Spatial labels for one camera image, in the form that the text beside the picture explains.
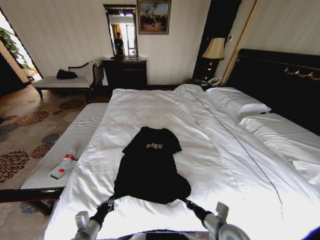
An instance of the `white duvet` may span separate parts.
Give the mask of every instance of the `white duvet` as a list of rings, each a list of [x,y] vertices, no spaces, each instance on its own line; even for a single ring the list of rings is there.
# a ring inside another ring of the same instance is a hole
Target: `white duvet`
[[[94,215],[113,194],[122,150],[144,126],[167,128],[179,139],[182,151],[174,159],[191,185],[188,199],[212,212],[218,201],[228,205],[227,222],[252,240],[301,239],[320,224],[320,197],[307,181],[217,111],[206,92],[182,85],[175,91],[113,91],[51,217],[46,240],[72,239],[75,215]],[[163,205],[126,196],[115,201],[97,237],[156,229],[205,231],[179,200]]]

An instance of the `framed painting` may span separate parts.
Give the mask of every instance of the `framed painting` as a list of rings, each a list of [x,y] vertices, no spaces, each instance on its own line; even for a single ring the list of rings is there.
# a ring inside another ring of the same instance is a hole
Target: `framed painting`
[[[137,0],[139,34],[169,34],[171,0]]]

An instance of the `telephone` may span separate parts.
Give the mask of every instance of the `telephone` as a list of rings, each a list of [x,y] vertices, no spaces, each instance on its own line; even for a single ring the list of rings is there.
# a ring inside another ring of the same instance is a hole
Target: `telephone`
[[[219,80],[219,77],[214,77],[208,80],[208,84],[210,84],[213,87],[218,87],[221,83],[221,80]]]

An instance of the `potted plant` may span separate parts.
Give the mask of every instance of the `potted plant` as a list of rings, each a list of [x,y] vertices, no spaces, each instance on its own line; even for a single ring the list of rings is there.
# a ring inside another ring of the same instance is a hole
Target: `potted plant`
[[[35,70],[28,66],[25,57],[21,53],[19,53],[19,48],[16,46],[16,43],[12,40],[11,35],[14,36],[15,34],[0,27],[0,40],[3,42],[4,46],[9,51],[9,53],[13,56],[13,58],[16,59],[16,62],[18,63],[19,67],[22,70],[24,70],[27,77],[29,77],[29,75],[32,75],[32,73]],[[17,61],[19,57],[21,57],[23,60],[22,64]]]

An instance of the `black headboard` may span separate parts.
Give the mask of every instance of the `black headboard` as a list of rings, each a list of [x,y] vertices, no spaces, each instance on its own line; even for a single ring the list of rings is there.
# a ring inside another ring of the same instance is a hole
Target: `black headboard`
[[[241,49],[226,87],[320,136],[320,56]]]

